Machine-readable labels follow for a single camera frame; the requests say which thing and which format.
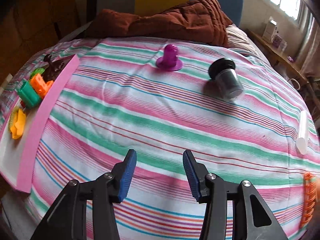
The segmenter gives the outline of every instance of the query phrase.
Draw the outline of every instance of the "blue gripper pad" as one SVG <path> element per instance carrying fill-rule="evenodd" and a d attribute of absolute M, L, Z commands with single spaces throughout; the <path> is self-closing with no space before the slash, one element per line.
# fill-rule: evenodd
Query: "blue gripper pad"
<path fill-rule="evenodd" d="M 196 175 L 193 165 L 191 164 L 191 161 L 186 152 L 184 152 L 182 155 L 182 162 L 183 162 L 184 171 L 186 172 L 186 175 L 187 175 L 192 196 L 197 200 L 197 202 L 199 202 L 199 199 L 201 197 L 199 179 Z"/>
<path fill-rule="evenodd" d="M 127 153 L 124 162 L 126 162 L 126 167 L 124 170 L 124 173 L 120 179 L 119 183 L 119 193 L 118 193 L 118 198 L 119 201 L 122 202 L 123 199 L 127 196 L 129 187 L 131 184 L 131 180 L 133 177 L 134 169 L 137 164 L 137 153 L 135 150 L 129 150 Z"/>

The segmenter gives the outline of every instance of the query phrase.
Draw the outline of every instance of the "black lid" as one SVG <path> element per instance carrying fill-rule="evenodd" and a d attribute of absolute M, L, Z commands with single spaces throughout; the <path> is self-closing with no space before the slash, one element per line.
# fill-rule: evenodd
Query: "black lid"
<path fill-rule="evenodd" d="M 211 64 L 208 73 L 211 79 L 215 80 L 216 76 L 225 69 L 236 69 L 236 65 L 232 59 L 224 57 L 216 60 Z"/>

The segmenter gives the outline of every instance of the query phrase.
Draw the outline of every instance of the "pink tray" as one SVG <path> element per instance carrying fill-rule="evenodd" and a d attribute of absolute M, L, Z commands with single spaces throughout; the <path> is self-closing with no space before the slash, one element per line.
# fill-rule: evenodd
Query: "pink tray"
<path fill-rule="evenodd" d="M 11 138 L 8 131 L 10 116 L 7 117 L 0 131 L 0 173 L 16 190 L 31 192 L 33 167 L 44 126 L 65 84 L 79 65 L 77 55 L 62 59 L 68 62 L 67 65 L 53 83 L 39 108 L 32 109 L 28 113 L 22 137 L 18 140 Z M 10 111 L 19 104 L 19 99 L 17 97 Z"/>

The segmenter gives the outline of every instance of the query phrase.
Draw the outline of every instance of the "wooden table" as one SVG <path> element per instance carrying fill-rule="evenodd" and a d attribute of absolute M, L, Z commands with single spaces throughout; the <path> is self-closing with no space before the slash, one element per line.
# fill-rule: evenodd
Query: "wooden table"
<path fill-rule="evenodd" d="M 320 101 L 315 95 L 308 79 L 299 72 L 299 68 L 297 67 L 297 65 L 288 60 L 288 55 L 286 53 L 278 51 L 272 44 L 269 44 L 268 42 L 263 40 L 260 35 L 250 30 L 247 30 L 247 35 L 253 42 L 258 42 L 259 44 L 261 44 L 270 54 L 270 57 L 276 61 L 276 64 L 273 67 L 281 63 L 286 68 L 288 77 L 294 78 L 299 82 L 301 86 L 299 92 L 302 95 L 303 100 L 306 102 L 312 118 L 315 120 L 317 117 L 319 117 Z"/>

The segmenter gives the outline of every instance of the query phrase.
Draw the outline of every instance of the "tray of toys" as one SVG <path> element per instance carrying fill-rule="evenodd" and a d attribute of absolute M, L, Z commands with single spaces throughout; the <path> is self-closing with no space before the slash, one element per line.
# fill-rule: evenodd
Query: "tray of toys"
<path fill-rule="evenodd" d="M 36 152 L 50 112 L 79 65 L 77 55 L 33 71 L 16 89 L 18 97 L 0 131 L 0 173 L 16 190 L 30 193 Z"/>

